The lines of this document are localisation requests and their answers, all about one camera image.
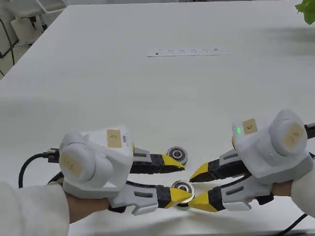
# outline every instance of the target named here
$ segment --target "white chair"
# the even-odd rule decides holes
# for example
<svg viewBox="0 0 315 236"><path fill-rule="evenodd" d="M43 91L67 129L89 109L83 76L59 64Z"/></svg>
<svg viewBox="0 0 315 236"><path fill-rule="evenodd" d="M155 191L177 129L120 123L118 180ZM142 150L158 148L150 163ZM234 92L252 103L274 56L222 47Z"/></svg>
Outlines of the white chair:
<svg viewBox="0 0 315 236"><path fill-rule="evenodd" d="M29 18L33 26L36 16L39 16L43 30L46 30L42 15L63 11L67 6L66 0L11 0L6 8L17 18Z"/></svg>

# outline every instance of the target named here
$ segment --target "green plant leaf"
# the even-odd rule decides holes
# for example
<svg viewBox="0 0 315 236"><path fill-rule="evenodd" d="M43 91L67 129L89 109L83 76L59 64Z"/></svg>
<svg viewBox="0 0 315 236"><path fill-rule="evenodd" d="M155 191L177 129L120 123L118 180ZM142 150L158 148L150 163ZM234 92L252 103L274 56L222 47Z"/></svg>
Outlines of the green plant leaf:
<svg viewBox="0 0 315 236"><path fill-rule="evenodd" d="M304 12L304 20L307 24L311 25L315 22L314 12Z"/></svg>
<svg viewBox="0 0 315 236"><path fill-rule="evenodd" d="M298 12L304 13L304 20L307 24L311 25L315 22L315 0L303 0L295 8Z"/></svg>

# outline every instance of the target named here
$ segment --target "human hand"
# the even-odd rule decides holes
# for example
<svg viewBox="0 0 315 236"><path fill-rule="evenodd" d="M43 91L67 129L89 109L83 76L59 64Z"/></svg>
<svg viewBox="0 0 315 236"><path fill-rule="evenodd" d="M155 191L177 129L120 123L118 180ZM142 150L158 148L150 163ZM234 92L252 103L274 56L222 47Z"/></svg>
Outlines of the human hand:
<svg viewBox="0 0 315 236"><path fill-rule="evenodd" d="M63 179L57 180L60 185L63 184ZM97 211L106 210L109 207L107 199L80 199L65 193L68 206L70 224L77 222Z"/></svg>

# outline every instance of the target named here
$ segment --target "yellow fingertip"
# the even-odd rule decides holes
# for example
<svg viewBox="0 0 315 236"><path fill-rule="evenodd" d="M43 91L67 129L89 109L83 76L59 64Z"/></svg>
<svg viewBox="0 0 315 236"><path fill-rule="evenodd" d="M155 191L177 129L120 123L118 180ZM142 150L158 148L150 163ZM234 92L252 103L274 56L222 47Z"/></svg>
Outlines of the yellow fingertip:
<svg viewBox="0 0 315 236"><path fill-rule="evenodd" d="M185 190L182 190L182 189L178 189L178 188L170 188L170 192L171 192L171 202L168 205L166 205L165 208L170 208L192 197L191 193L186 192Z"/></svg>
<svg viewBox="0 0 315 236"><path fill-rule="evenodd" d="M209 211L209 212L217 212L218 211L209 203L208 192L205 192L205 193L197 196L190 203L188 203L188 205L192 208L199 209L199 210L205 210L205 211Z"/></svg>
<svg viewBox="0 0 315 236"><path fill-rule="evenodd" d="M196 170L196 172L190 177L190 179L193 179L196 176L203 174L203 173L207 173L207 172L208 172L208 162L206 162L205 164L200 166L199 169Z"/></svg>
<svg viewBox="0 0 315 236"><path fill-rule="evenodd" d="M184 166L179 162L175 161L172 157L168 155L162 155L165 166L177 166L184 169Z"/></svg>
<svg viewBox="0 0 315 236"><path fill-rule="evenodd" d="M235 141L234 141L234 136L232 136L232 145L233 145L233 148L235 149Z"/></svg>

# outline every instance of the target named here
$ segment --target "power strip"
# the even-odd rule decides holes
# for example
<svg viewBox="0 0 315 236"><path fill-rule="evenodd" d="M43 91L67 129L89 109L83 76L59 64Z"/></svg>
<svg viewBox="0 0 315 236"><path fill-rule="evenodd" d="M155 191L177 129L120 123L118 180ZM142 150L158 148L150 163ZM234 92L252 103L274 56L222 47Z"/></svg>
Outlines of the power strip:
<svg viewBox="0 0 315 236"><path fill-rule="evenodd" d="M219 56L229 55L219 48L185 48L185 49L155 49L147 52L147 57L189 57L189 56Z"/></svg>

